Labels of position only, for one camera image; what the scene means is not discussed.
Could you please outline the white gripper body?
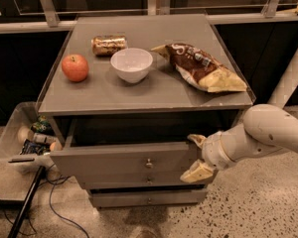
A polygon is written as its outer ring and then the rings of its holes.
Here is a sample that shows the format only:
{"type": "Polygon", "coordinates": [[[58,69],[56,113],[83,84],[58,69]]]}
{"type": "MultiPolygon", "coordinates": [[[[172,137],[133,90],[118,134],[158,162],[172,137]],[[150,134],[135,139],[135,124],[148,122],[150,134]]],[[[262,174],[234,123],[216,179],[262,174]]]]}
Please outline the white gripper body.
{"type": "Polygon", "coordinates": [[[235,161],[229,155],[230,150],[235,150],[234,137],[227,132],[218,131],[209,136],[202,147],[202,157],[206,164],[219,171],[231,168],[235,161]]]}

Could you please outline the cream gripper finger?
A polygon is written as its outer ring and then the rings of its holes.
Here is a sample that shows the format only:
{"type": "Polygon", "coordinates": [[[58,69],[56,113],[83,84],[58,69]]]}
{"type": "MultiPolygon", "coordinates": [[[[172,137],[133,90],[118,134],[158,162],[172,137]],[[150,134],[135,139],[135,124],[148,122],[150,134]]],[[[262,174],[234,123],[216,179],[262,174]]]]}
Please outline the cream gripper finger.
{"type": "Polygon", "coordinates": [[[181,176],[180,180],[186,183],[193,183],[199,180],[209,179],[215,169],[202,160],[196,160],[188,170],[181,176]]]}
{"type": "Polygon", "coordinates": [[[198,135],[198,134],[190,134],[188,136],[188,139],[192,142],[194,142],[198,148],[202,148],[203,147],[203,144],[205,143],[206,141],[206,137],[203,136],[203,135],[198,135]]]}

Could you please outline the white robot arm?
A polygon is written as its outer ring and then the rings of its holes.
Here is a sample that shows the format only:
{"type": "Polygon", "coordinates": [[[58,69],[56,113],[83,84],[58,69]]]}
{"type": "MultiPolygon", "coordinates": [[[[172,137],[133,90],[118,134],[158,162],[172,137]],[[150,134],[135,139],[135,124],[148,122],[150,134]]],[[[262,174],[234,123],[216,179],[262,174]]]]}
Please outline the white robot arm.
{"type": "Polygon", "coordinates": [[[292,151],[298,154],[298,119],[283,107],[298,86],[298,48],[269,101],[247,109],[241,122],[209,137],[192,134],[189,139],[201,155],[180,180],[193,183],[208,179],[244,159],[262,158],[292,151]]]}

